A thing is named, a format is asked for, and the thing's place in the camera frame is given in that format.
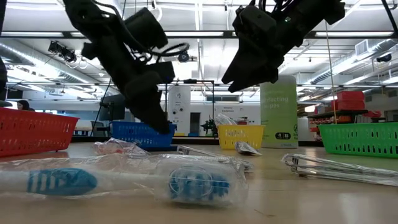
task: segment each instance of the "wooden table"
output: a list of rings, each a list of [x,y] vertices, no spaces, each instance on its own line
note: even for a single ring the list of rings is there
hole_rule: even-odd
[[[92,143],[72,144],[65,152],[21,158],[91,156],[91,145]],[[194,147],[221,152],[218,146]],[[256,165],[256,171],[246,177],[249,183],[249,197],[242,208],[178,207],[156,202],[151,195],[105,196],[84,200],[11,200],[0,197],[1,223],[397,223],[397,188],[337,180],[305,179],[291,173],[280,159],[285,153],[293,152],[394,170],[398,169],[397,160],[326,155],[321,148],[261,149],[261,152],[261,157],[245,157]],[[236,155],[235,151],[222,153]]]

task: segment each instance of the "red bin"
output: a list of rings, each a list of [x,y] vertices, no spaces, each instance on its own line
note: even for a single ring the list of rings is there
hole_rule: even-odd
[[[0,156],[68,148],[79,119],[0,108]]]
[[[337,101],[337,107],[339,110],[364,110],[364,101]]]
[[[363,101],[365,94],[362,91],[341,91],[337,93],[338,101]]]

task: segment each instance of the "plastic packaging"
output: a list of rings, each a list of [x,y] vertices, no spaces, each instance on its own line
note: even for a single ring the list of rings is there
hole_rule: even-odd
[[[159,200],[224,207],[242,205],[248,196],[243,170],[230,163],[191,156],[163,157],[155,171],[157,176],[167,177],[155,185]]]
[[[155,190],[163,201],[214,206],[240,205],[248,192],[243,169],[236,170],[231,163],[167,154],[3,162],[0,182],[0,192],[8,196],[85,198]]]
[[[179,154],[182,155],[189,155],[191,152],[193,153],[197,153],[199,155],[206,155],[206,156],[200,156],[202,159],[206,159],[206,160],[211,160],[211,161],[218,161],[218,162],[230,162],[234,165],[236,170],[240,170],[240,168],[243,167],[245,172],[253,172],[254,171],[254,165],[253,163],[249,162],[249,161],[245,161],[242,159],[238,159],[235,157],[231,157],[231,156],[224,156],[221,154],[216,154],[216,153],[212,153],[212,152],[207,152],[207,151],[202,151],[199,149],[194,149],[188,146],[179,146],[177,148],[177,152]]]
[[[300,154],[286,154],[282,162],[300,176],[398,187],[398,172],[393,170],[335,162]]]
[[[106,142],[94,143],[95,153],[99,156],[121,153],[129,157],[148,156],[149,152],[138,147],[139,142],[126,142],[120,139],[111,138]]]
[[[235,143],[235,149],[240,154],[262,156],[262,154],[259,151],[257,151],[255,148],[251,147],[251,145],[249,145],[244,141],[237,141]]]
[[[230,117],[223,115],[223,114],[218,114],[214,118],[214,122],[216,123],[217,126],[221,124],[236,124],[234,120],[232,120]]]

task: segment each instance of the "tongs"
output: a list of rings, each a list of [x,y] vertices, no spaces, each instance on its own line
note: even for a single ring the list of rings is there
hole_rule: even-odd
[[[205,156],[210,156],[210,157],[214,157],[217,160],[219,160],[220,162],[228,162],[228,161],[232,161],[233,163],[235,163],[236,166],[239,166],[240,164],[244,167],[244,171],[245,172],[253,172],[254,170],[254,165],[253,163],[249,162],[249,161],[245,161],[242,159],[237,159],[235,157],[232,156],[224,156],[221,154],[216,154],[216,153],[212,153],[212,152],[206,152],[203,150],[199,150],[199,149],[194,149],[188,146],[179,146],[177,148],[177,152],[181,155],[189,155],[190,152],[195,152],[195,153],[199,153],[199,154],[203,154]]]
[[[398,172],[393,170],[347,164],[301,154],[286,154],[282,162],[301,177],[398,186]]]

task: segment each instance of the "person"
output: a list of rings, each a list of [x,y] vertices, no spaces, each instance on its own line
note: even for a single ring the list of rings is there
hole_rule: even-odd
[[[17,107],[19,110],[35,111],[33,108],[30,108],[30,105],[26,100],[19,100],[17,102]]]

